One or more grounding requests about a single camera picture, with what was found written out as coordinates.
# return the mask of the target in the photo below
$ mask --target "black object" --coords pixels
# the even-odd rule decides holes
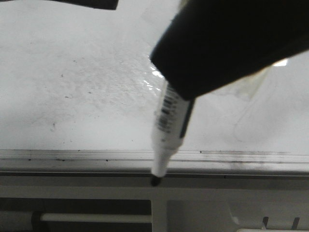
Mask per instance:
[[[190,100],[307,49],[308,0],[189,0],[151,61]]]
[[[160,184],[161,180],[162,180],[162,178],[157,177],[155,175],[152,175],[150,183],[151,183],[152,186],[158,186]]]
[[[50,232],[47,222],[41,221],[43,212],[35,211],[32,213],[31,224],[33,232]]]
[[[59,1],[104,10],[116,10],[118,5],[118,0],[52,0],[52,1]]]

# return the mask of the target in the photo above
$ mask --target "barcode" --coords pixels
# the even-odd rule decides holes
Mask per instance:
[[[157,120],[158,129],[163,132],[170,133],[170,126],[173,121],[175,104],[177,103],[175,100],[176,96],[177,94],[175,90],[170,85],[168,85],[162,102],[160,117]]]

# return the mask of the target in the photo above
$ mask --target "white marker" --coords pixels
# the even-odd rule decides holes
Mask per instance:
[[[170,157],[178,152],[193,109],[194,100],[185,101],[165,81],[152,131],[154,162],[151,173],[153,186],[160,183],[167,172]]]

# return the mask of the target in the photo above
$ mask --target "black marker tip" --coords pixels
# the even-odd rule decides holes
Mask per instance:
[[[151,183],[152,186],[157,186],[157,185],[160,184],[161,180],[162,180],[162,178],[153,175],[150,183]]]

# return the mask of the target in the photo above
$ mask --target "white rod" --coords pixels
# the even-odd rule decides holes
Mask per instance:
[[[41,221],[63,222],[109,222],[109,223],[151,223],[151,215],[113,215],[113,214],[56,214],[44,213]]]

